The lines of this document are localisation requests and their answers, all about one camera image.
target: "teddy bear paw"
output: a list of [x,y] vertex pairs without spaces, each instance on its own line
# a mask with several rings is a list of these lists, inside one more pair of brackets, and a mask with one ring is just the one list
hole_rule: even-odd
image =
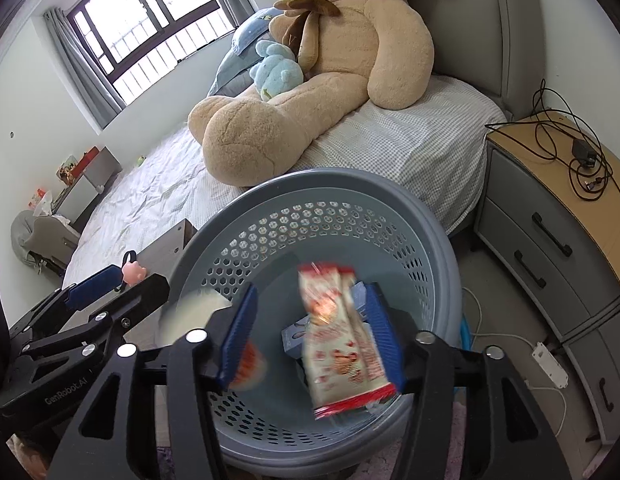
[[208,172],[230,186],[256,186],[285,173],[309,142],[292,119],[275,106],[237,99],[207,126],[203,158]]
[[187,127],[192,136],[197,139],[199,144],[203,143],[205,130],[210,119],[225,105],[230,104],[234,99],[223,95],[213,95],[206,97],[199,102],[187,117]]

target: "box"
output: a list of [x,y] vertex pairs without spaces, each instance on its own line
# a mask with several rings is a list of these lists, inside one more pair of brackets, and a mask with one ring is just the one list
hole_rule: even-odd
[[[367,318],[365,315],[365,284],[358,282],[350,289],[350,292],[357,312],[365,321]],[[283,351],[292,359],[300,359],[303,354],[303,335],[309,319],[310,316],[307,315],[281,331]]]

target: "gray upholstered headboard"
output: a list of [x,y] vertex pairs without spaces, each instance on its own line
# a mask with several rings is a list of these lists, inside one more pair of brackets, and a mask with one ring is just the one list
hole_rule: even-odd
[[545,74],[539,0],[408,0],[435,44],[435,72],[459,78],[507,115],[529,115]]

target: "beige teddy bear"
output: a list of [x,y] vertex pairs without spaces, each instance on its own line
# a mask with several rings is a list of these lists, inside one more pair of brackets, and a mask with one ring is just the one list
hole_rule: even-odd
[[434,46],[406,0],[282,0],[270,32],[298,56],[305,82],[268,102],[254,85],[212,96],[187,124],[208,171],[255,186],[289,170],[320,134],[368,98],[382,108],[413,105],[426,90]]

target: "blue gripper pad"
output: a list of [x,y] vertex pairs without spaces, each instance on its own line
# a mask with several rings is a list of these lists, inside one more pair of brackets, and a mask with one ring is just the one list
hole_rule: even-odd
[[221,360],[216,380],[224,390],[228,389],[239,368],[243,350],[248,342],[254,320],[257,317],[258,306],[259,295],[257,288],[250,283],[241,299],[241,304],[236,311],[227,335],[221,344]]
[[390,308],[377,283],[365,285],[365,312],[375,336],[385,375],[398,392],[403,392],[404,343],[413,340],[418,332],[414,320],[407,312]]
[[68,293],[66,307],[75,312],[83,310],[88,305],[97,301],[101,296],[114,290],[121,285],[123,281],[123,273],[121,268],[116,265],[110,265],[96,274],[93,274],[87,280],[75,285]]

